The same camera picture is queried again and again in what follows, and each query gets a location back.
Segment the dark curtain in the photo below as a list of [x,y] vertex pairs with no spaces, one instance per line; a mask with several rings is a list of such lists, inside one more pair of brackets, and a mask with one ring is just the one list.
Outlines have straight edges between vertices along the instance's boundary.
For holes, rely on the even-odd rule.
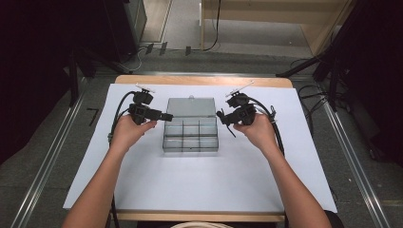
[[403,0],[355,0],[340,34],[358,129],[374,159],[403,167]]
[[71,87],[65,68],[98,0],[0,0],[0,164]]

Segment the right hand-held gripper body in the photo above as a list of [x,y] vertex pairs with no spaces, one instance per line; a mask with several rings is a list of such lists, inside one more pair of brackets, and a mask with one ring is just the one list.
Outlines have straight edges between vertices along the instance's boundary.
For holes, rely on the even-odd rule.
[[226,102],[230,107],[234,107],[235,111],[228,114],[233,119],[233,124],[242,123],[244,125],[250,125],[255,120],[256,109],[249,103],[250,98],[240,91],[254,82],[250,81],[247,85],[233,89],[226,97],[230,97]]

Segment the black metal stand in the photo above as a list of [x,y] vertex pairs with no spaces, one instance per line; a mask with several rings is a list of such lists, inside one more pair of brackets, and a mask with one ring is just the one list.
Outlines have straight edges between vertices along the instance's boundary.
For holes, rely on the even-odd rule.
[[68,56],[70,106],[75,105],[79,98],[78,70],[81,70],[85,77],[93,78],[96,73],[95,66],[92,64],[93,61],[100,62],[119,74],[129,73],[129,71],[122,66],[118,66],[117,64],[108,61],[102,55],[87,47],[74,47]]
[[359,20],[363,17],[363,12],[367,6],[368,0],[356,0],[352,11],[347,16],[346,21],[341,26],[336,38],[317,56],[312,57],[291,69],[278,73],[278,78],[290,78],[303,69],[318,64],[313,73],[316,82],[322,82],[324,78],[331,74],[331,80],[328,89],[328,102],[333,110],[336,110],[336,86],[341,73],[341,60],[343,54],[353,43],[358,31]]

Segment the person's left hand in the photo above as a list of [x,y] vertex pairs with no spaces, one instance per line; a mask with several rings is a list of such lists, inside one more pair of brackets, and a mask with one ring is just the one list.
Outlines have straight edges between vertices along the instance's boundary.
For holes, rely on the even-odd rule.
[[109,150],[114,153],[125,154],[146,131],[154,128],[156,124],[156,121],[149,121],[137,125],[129,115],[124,115],[116,124]]

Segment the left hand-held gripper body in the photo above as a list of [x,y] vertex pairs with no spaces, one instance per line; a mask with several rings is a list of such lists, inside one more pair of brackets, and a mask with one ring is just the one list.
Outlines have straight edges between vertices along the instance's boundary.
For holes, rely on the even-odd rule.
[[153,100],[152,89],[136,84],[140,91],[134,91],[133,103],[129,106],[128,112],[135,124],[142,124],[146,119],[155,121],[156,114],[149,105]]

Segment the beige clothing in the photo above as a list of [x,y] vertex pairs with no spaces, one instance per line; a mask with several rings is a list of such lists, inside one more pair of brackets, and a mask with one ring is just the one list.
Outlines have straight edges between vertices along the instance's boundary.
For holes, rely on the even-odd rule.
[[223,223],[215,223],[215,222],[204,222],[204,221],[188,221],[182,222],[179,224],[175,224],[170,228],[234,228],[232,226],[223,224]]

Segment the light wooden cabinet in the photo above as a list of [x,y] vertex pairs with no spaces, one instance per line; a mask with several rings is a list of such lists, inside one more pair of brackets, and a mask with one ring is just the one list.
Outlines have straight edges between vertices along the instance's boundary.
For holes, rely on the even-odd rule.
[[219,18],[298,24],[311,52],[318,55],[353,6],[354,0],[201,0],[201,47],[204,47],[204,21]]

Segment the person's right hand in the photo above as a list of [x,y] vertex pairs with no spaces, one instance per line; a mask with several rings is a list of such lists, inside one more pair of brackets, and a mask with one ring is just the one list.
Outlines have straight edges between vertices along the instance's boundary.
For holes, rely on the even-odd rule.
[[270,155],[274,151],[278,151],[274,128],[266,115],[257,114],[251,125],[235,124],[234,128],[263,154]]

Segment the metal floor rail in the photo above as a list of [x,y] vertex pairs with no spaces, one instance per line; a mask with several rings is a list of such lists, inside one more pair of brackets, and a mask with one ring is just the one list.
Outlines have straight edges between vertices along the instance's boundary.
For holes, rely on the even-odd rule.
[[339,119],[339,115],[334,111],[329,104],[324,106],[328,119],[336,133],[336,137],[341,146],[343,154],[349,164],[350,170],[354,176],[355,183],[363,201],[368,209],[368,212],[373,220],[376,228],[392,228],[381,202],[376,195],[373,186],[371,185],[359,159],[355,153],[350,139],[344,129],[344,126]]
[[61,149],[63,148],[63,145],[66,141],[67,135],[82,106],[89,83],[89,79],[82,78],[80,80],[78,99],[67,110],[67,114],[65,115],[60,127],[58,128],[58,131],[52,140],[48,152],[45,155],[27,193],[25,194],[10,228],[26,228],[30,216],[45,189],[45,186],[48,182],[48,177],[59,157]]

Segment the clear plastic compartment box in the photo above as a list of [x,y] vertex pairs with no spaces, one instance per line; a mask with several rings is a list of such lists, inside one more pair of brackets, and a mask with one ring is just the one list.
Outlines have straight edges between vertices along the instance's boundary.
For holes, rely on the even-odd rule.
[[163,151],[217,152],[219,136],[213,98],[170,98],[166,111],[173,115],[163,132]]

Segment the wooden table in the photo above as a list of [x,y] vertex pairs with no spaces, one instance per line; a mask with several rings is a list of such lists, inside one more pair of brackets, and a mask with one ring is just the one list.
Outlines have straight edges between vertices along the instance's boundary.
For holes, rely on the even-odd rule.
[[[285,78],[245,78],[232,75],[211,77],[201,75],[121,75],[115,80],[117,85],[181,85],[181,86],[241,86],[254,81],[255,86],[292,88],[289,79]],[[229,213],[229,212],[184,212],[184,211],[143,211],[118,210],[116,216],[120,220],[201,220],[215,222],[280,222],[285,220],[283,214],[275,212],[265,213]]]

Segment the black cabinet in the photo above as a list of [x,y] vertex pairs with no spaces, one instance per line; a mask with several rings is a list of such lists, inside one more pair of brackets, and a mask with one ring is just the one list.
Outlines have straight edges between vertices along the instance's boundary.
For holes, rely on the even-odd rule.
[[113,50],[117,61],[125,62],[140,49],[147,16],[144,0],[104,0]]

